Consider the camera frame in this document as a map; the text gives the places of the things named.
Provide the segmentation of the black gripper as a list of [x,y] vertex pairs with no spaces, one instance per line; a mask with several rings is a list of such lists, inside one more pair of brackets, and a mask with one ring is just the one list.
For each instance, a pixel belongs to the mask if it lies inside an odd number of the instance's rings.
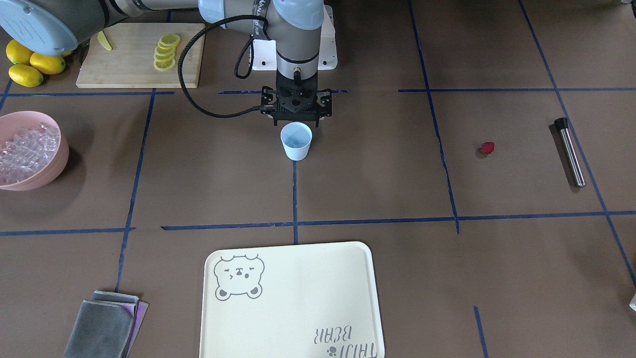
[[276,73],[277,102],[274,122],[318,122],[318,73],[296,81]]

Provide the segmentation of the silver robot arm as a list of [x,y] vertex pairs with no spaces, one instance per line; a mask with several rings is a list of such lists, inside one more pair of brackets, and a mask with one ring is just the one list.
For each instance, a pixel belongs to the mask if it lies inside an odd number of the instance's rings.
[[[197,12],[205,22],[177,57],[179,85],[201,113],[234,118],[250,112],[273,122],[313,122],[332,115],[329,89],[318,89],[322,0],[3,0],[1,27],[18,43],[45,55],[61,55],[87,42],[100,30],[152,14]],[[194,43],[226,26],[253,39],[275,42],[276,84],[264,86],[259,105],[219,114],[197,104],[185,87],[182,67]]]

